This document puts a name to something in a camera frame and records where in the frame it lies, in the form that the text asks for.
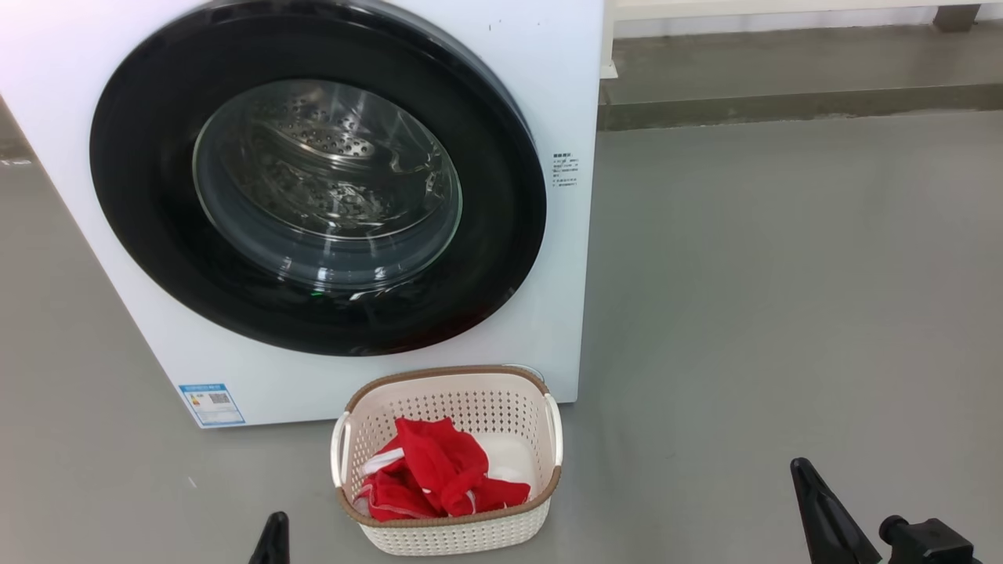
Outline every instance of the beige basket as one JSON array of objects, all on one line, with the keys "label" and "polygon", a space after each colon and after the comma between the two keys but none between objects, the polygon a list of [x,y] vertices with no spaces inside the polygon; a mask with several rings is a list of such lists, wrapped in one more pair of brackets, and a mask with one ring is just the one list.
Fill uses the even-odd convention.
[{"label": "beige basket", "polygon": [[[513,456],[491,465],[525,466],[532,475],[530,501],[441,519],[380,523],[360,514],[350,502],[362,486],[362,465],[396,435],[396,417],[451,417],[478,441],[509,442],[506,452]],[[540,531],[561,478],[563,450],[558,404],[528,369],[434,368],[378,379],[352,397],[331,437],[331,476],[338,502],[380,550],[397,556],[463,554],[526,542]]]}]

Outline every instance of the front-loading washing machine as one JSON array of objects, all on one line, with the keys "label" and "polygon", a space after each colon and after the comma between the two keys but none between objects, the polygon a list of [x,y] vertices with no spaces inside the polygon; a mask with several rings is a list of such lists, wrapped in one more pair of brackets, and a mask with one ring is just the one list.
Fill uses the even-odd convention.
[{"label": "front-loading washing machine", "polygon": [[603,0],[4,10],[0,94],[201,427],[442,365],[576,398]]}]

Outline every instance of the blue and white sticker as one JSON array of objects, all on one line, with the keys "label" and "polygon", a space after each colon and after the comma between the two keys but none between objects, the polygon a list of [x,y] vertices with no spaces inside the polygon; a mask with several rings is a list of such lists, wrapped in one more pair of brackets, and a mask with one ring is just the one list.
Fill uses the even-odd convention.
[{"label": "blue and white sticker", "polygon": [[244,425],[244,415],[234,402],[226,384],[203,383],[180,385],[182,395],[204,427]]}]

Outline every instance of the washing machine door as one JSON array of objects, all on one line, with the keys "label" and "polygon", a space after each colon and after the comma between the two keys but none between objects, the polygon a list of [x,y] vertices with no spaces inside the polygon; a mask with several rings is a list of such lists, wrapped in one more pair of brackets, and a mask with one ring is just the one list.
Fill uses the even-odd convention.
[{"label": "washing machine door", "polygon": [[457,335],[540,248],[540,159],[477,57],[388,6],[211,5],[109,80],[91,171],[165,291],[278,346],[387,354]]}]

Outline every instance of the basket handle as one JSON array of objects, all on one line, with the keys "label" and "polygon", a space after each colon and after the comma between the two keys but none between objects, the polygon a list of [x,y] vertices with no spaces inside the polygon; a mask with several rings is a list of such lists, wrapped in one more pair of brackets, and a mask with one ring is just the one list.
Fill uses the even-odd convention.
[{"label": "basket handle", "polygon": [[334,433],[331,434],[331,478],[334,480],[334,487],[341,488],[348,482],[348,467],[343,461],[348,460],[348,441],[345,441],[351,429],[348,422],[350,411],[345,411],[338,417],[338,422],[334,424]]},{"label": "basket handle", "polygon": [[551,433],[554,445],[554,466],[561,466],[564,462],[564,426],[561,425],[561,411],[558,410],[558,402],[550,393],[545,393],[547,399],[547,415],[551,418]]}]

